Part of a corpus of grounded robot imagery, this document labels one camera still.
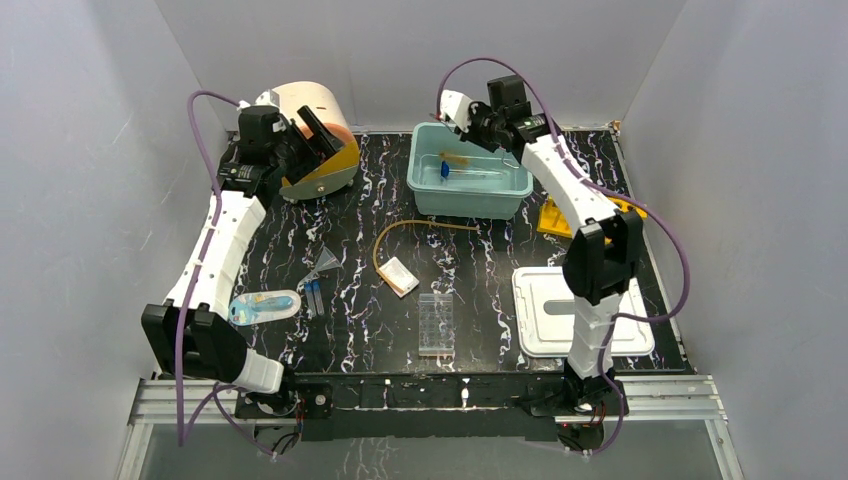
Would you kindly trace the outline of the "wooden test tube clamp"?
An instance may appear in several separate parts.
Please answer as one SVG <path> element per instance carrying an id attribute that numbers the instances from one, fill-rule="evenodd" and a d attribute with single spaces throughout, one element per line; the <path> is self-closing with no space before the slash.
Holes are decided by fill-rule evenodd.
<path id="1" fill-rule="evenodd" d="M 449 164 L 456 165 L 469 165 L 471 163 L 472 158 L 464 155 L 458 155 L 448 152 L 441 152 L 439 157 L 442 161 L 447 162 Z"/>

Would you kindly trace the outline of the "graduated cylinder blue base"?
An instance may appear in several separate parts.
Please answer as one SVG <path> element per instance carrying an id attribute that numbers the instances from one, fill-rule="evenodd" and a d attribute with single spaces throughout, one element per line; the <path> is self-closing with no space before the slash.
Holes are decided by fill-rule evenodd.
<path id="1" fill-rule="evenodd" d="M 499 170 L 478 168 L 474 165 L 454 164 L 443 161 L 440 176 L 444 181 L 459 182 L 497 182 L 505 177 Z"/>

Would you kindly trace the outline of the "yellow test tube rack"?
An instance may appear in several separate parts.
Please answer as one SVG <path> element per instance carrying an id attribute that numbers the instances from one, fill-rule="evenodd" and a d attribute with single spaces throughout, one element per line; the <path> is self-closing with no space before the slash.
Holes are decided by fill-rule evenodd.
<path id="1" fill-rule="evenodd" d="M 641 208 L 633 205 L 630 202 L 620 199 L 608 197 L 616 207 L 623 212 L 636 212 L 643 220 L 648 218 L 648 214 Z M 539 210 L 536 231 L 542 234 L 571 238 L 572 232 L 565 220 L 564 215 L 555 204 L 553 198 L 548 196 L 546 201 Z"/>

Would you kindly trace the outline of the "tan rubber tubing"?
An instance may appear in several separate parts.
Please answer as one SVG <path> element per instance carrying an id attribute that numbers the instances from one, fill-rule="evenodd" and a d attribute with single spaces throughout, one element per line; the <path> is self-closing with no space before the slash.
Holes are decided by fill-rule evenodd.
<path id="1" fill-rule="evenodd" d="M 392 289 L 393 292 L 395 292 L 397 294 L 397 296 L 399 298 L 403 298 L 403 295 L 399 294 L 401 289 L 398 285 L 396 285 L 390 279 L 389 276 L 387 276 L 381 270 L 380 264 L 378 263 L 378 251 L 380 249 L 380 246 L 382 244 L 383 239 L 392 229 L 397 228 L 397 227 L 401 227 L 401 226 L 407 226 L 407 225 L 424 225 L 424 226 L 428 226 L 428 227 L 437 227 L 437 228 L 444 228 L 444 229 L 451 229 L 451 230 L 470 231 L 470 232 L 476 232 L 476 233 L 480 232 L 479 227 L 450 224 L 450 223 L 442 223 L 442 222 L 435 222 L 435 221 L 430 221 L 430 220 L 419 220 L 419 219 L 400 220 L 400 221 L 393 222 L 393 223 L 389 224 L 388 226 L 386 226 L 377 235 L 377 237 L 374 241 L 371 258 L 372 258 L 373 266 L 374 266 L 375 271 L 378 274 L 378 276 L 384 281 L 384 283 L 386 285 L 388 285 Z"/>

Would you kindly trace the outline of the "small clear plastic bag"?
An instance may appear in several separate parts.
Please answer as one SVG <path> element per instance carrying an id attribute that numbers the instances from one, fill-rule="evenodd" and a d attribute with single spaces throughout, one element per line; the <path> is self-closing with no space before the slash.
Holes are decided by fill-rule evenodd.
<path id="1" fill-rule="evenodd" d="M 419 279 L 397 258 L 392 257 L 378 268 L 383 279 L 390 283 L 392 291 L 404 298 L 420 283 Z"/>

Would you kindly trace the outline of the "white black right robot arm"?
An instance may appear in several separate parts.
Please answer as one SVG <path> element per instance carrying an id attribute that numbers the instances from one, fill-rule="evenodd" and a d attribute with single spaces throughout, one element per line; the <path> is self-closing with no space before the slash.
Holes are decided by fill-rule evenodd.
<path id="1" fill-rule="evenodd" d="M 564 385 L 563 399 L 571 411 L 587 414 L 603 399 L 594 378 L 608 378 L 613 366 L 609 343 L 644 249 L 643 220 L 621 210 L 580 170 L 552 117 L 533 113 L 522 79 L 513 75 L 505 82 L 515 100 L 481 102 L 443 89 L 439 114 L 455 124 L 461 140 L 511 153 L 547 191 L 571 229 L 562 271 L 575 297 L 567 361 L 577 377 Z"/>

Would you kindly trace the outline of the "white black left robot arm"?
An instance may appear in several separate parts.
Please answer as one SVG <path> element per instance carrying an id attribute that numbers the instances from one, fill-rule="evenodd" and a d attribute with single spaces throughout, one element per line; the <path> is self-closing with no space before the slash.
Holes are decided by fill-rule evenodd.
<path id="1" fill-rule="evenodd" d="M 283 183 L 295 186 L 346 144 L 303 105 L 287 118 L 274 105 L 249 105 L 239 137 L 214 165 L 217 185 L 198 241 L 176 284 L 149 304 L 141 325 L 161 369 L 218 380 L 260 394 L 275 416 L 294 411 L 297 387 L 285 367 L 250 348 L 230 323 L 230 301 L 247 247 Z"/>

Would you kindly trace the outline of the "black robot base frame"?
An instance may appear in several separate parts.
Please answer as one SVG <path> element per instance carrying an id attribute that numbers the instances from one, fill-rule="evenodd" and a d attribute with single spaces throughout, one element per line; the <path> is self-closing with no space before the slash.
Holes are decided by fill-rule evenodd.
<path id="1" fill-rule="evenodd" d="M 523 437 L 555 441 L 588 428 L 601 440 L 604 421 L 630 409 L 622 384 L 581 383 L 560 372 L 299 373 L 274 395 L 248 394 L 239 420 L 300 424 L 307 442 L 365 437 Z"/>

